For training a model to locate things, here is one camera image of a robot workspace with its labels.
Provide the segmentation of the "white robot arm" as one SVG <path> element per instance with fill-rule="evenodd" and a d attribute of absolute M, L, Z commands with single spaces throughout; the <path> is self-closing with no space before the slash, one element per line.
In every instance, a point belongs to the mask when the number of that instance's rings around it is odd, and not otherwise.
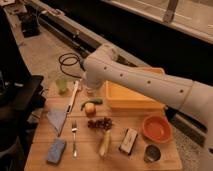
<path fill-rule="evenodd" d="M 153 98 L 205 124 L 207 134 L 198 171 L 213 171 L 213 86 L 191 79 L 134 69 L 116 62 L 118 50 L 102 44 L 83 62 L 84 84 L 98 89 L 105 80 Z"/>

